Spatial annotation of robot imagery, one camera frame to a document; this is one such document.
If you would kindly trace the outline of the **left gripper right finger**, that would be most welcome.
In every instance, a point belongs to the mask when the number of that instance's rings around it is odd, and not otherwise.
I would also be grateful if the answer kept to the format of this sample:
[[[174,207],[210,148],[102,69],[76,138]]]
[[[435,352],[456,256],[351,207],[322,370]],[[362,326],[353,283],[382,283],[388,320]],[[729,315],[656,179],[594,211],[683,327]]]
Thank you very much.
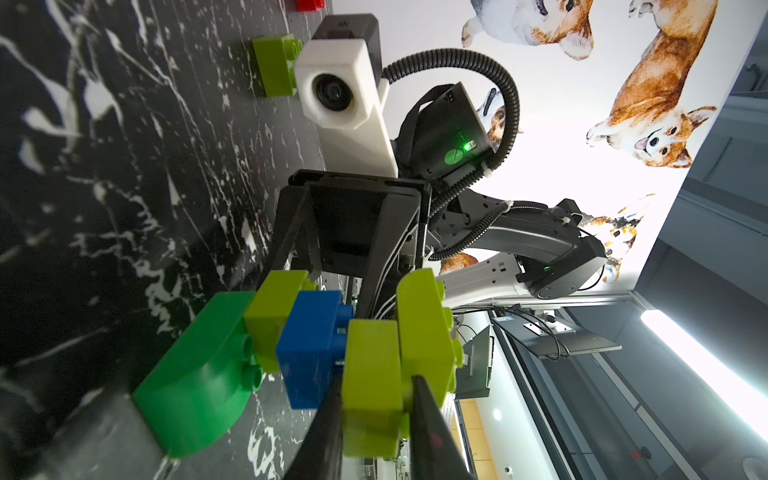
[[[470,480],[468,470],[450,429],[425,378],[412,377],[413,398],[409,413],[410,473],[415,480]]]

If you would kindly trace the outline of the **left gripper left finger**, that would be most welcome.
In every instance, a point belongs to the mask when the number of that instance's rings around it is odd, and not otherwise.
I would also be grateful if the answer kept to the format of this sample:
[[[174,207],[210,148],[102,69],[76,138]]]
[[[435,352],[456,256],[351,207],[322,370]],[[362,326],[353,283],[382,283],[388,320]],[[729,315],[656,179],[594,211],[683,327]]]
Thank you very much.
[[[342,470],[342,375],[335,374],[284,480],[337,480]]]

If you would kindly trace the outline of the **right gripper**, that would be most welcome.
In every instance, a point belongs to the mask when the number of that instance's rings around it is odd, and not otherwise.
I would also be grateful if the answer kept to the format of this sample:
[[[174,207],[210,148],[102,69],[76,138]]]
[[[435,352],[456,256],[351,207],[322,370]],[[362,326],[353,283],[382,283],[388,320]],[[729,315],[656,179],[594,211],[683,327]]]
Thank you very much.
[[[423,266],[432,188],[423,180],[299,170],[280,191],[261,287],[295,269],[362,278],[356,319],[374,319],[396,284]]]

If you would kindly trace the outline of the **lime lego brick back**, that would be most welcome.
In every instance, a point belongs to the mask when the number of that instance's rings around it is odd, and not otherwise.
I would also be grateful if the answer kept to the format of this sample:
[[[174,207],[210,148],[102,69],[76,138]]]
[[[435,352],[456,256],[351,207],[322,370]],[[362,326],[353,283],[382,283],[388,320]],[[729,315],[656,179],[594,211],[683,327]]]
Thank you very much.
[[[350,322],[341,395],[343,454],[395,457],[405,415],[396,322]]]

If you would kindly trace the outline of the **lime lego brick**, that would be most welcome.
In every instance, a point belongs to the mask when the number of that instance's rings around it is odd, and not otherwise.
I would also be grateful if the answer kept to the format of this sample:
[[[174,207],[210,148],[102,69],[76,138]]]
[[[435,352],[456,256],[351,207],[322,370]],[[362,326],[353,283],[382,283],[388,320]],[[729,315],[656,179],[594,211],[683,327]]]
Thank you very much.
[[[445,286],[430,268],[415,270],[396,289],[396,319],[405,402],[412,403],[414,376],[422,377],[438,407],[455,392],[463,350],[453,337],[453,315],[443,306]]]
[[[264,373],[280,371],[276,348],[298,294],[318,289],[306,270],[276,270],[269,273],[255,293],[243,320],[256,362]]]
[[[350,322],[341,395],[343,454],[395,457],[405,415],[396,322]]]
[[[267,97],[297,94],[294,64],[303,44],[293,34],[260,37],[252,40],[259,75]]]

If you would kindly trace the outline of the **blue lego brick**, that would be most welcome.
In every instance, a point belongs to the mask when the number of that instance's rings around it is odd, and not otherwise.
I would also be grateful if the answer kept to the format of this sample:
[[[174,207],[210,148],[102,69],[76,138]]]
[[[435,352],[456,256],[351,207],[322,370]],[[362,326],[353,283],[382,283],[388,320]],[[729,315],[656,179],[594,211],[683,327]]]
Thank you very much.
[[[277,345],[283,383],[294,410],[320,407],[337,363],[345,358],[354,307],[340,291],[301,291]]]

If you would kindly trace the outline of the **dark green lego brick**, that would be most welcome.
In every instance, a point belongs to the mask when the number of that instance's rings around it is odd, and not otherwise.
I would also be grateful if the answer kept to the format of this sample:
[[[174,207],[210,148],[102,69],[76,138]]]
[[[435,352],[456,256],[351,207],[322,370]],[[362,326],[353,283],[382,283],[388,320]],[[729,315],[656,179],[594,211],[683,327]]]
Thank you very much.
[[[197,315],[132,398],[165,454],[213,445],[242,416],[264,372],[243,320],[253,292],[220,292]]]

